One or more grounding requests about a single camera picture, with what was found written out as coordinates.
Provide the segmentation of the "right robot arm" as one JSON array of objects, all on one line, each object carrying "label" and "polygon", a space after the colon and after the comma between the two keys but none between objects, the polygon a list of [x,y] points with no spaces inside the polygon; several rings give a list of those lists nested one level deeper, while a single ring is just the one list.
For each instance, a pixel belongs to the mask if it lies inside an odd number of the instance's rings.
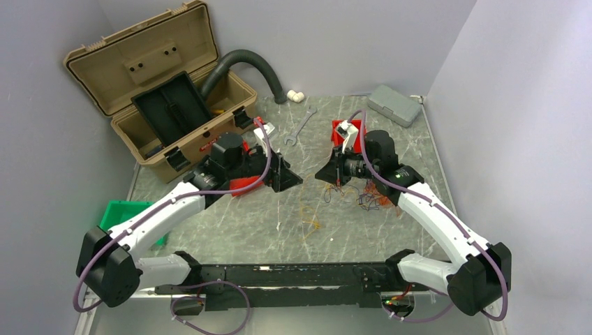
[{"label": "right robot arm", "polygon": [[317,180],[344,186],[367,179],[393,205],[414,218],[445,251],[447,261],[405,249],[385,262],[385,282],[394,290],[416,283],[447,295],[462,313],[473,316],[501,300],[502,320],[511,290],[512,254],[502,242],[489,243],[454,215],[411,166],[399,162],[394,140],[386,131],[370,131],[361,151],[334,147]]}]

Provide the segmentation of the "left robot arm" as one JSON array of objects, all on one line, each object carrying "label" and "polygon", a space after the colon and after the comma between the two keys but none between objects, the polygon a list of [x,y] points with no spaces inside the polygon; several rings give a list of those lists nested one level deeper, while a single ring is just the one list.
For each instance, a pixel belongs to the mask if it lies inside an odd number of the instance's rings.
[{"label": "left robot arm", "polygon": [[195,291],[202,266],[187,252],[158,258],[143,255],[182,221],[233,193],[233,181],[249,177],[255,181],[241,191],[264,184],[279,193],[303,182],[282,154],[267,144],[245,149],[241,135],[224,133],[165,197],[108,230],[90,229],[82,242],[77,276],[109,307],[123,304],[138,290],[160,285],[175,285],[184,293]]}]

